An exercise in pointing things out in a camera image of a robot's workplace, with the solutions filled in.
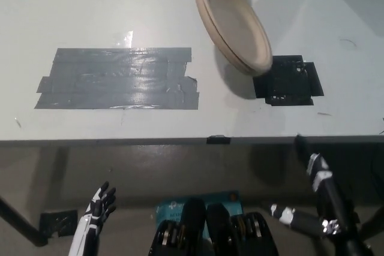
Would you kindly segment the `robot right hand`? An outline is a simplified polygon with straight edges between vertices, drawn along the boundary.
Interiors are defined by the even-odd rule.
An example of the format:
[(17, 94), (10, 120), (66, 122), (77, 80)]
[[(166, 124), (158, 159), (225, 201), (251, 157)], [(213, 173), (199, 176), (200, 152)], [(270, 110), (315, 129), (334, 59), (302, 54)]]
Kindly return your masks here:
[(318, 215), (275, 203), (268, 206), (270, 215), (290, 229), (310, 237), (356, 237), (358, 229), (353, 209), (324, 157), (301, 135), (295, 137), (294, 147), (317, 197)]

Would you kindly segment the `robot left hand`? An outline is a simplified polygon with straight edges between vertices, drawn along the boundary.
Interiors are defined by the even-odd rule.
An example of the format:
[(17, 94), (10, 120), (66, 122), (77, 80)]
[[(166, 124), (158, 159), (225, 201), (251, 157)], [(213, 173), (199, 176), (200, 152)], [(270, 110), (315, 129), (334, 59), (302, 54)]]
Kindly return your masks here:
[(116, 188), (109, 189), (109, 182), (104, 182), (92, 197), (84, 213), (92, 228), (101, 231), (109, 215), (115, 211), (115, 193)]

